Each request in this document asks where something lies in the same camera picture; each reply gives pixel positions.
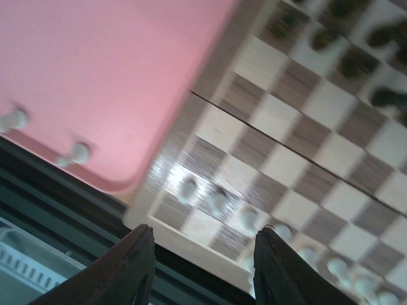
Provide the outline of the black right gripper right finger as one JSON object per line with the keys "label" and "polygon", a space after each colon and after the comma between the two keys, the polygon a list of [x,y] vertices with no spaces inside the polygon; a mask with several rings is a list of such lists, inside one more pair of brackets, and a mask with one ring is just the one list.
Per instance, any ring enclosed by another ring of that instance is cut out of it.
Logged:
{"label": "black right gripper right finger", "polygon": [[256,235],[254,294],[257,305],[356,303],[320,276],[269,225]]}

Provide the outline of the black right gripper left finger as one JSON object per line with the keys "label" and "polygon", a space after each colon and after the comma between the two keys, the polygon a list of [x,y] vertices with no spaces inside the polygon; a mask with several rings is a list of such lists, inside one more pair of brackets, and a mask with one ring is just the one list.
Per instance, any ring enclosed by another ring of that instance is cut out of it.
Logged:
{"label": "black right gripper left finger", "polygon": [[141,224],[102,257],[31,302],[47,304],[149,304],[155,275],[153,228]]}

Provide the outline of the white chess pawn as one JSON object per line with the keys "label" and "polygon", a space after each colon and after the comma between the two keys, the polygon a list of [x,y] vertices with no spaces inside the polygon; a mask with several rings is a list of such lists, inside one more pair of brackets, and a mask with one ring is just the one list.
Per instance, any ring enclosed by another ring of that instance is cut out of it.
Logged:
{"label": "white chess pawn", "polygon": [[304,246],[298,250],[298,255],[310,266],[315,266],[317,253],[311,246]]}
{"label": "white chess pawn", "polygon": [[216,191],[210,195],[208,205],[215,217],[221,216],[226,202],[227,197],[222,191]]}
{"label": "white chess pawn", "polygon": [[292,238],[292,231],[290,230],[290,228],[288,226],[286,226],[285,224],[277,224],[274,227],[274,231],[276,232],[276,234],[282,238],[286,243],[289,243],[291,241]]}
{"label": "white chess pawn", "polygon": [[256,227],[258,212],[250,207],[244,208],[240,212],[240,223],[248,231],[253,231]]}
{"label": "white chess pawn", "polygon": [[185,180],[179,190],[179,201],[182,204],[189,202],[190,199],[195,195],[197,190],[197,184],[194,179]]}

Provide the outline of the white chess piece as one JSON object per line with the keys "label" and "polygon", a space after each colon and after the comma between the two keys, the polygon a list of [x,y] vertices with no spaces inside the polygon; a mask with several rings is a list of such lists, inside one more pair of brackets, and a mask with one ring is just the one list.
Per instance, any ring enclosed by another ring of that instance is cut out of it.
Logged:
{"label": "white chess piece", "polygon": [[254,258],[253,258],[253,256],[246,257],[244,259],[244,267],[250,274],[252,274],[252,275],[254,274]]}
{"label": "white chess piece", "polygon": [[375,284],[370,277],[358,277],[354,282],[354,288],[369,304],[380,303],[375,292]]}
{"label": "white chess piece", "polygon": [[380,305],[399,305],[396,294],[389,290],[382,290],[377,296]]}
{"label": "white chess piece", "polygon": [[347,264],[342,258],[333,257],[327,261],[326,266],[328,271],[335,276],[344,287],[352,287],[352,281],[348,275]]}
{"label": "white chess piece", "polygon": [[59,156],[55,164],[59,167],[66,168],[71,165],[85,164],[90,159],[90,150],[87,145],[82,143],[74,144],[71,152],[64,156]]}
{"label": "white chess piece", "polygon": [[0,132],[6,133],[10,130],[19,130],[27,126],[28,116],[22,110],[14,110],[8,114],[1,115]]}

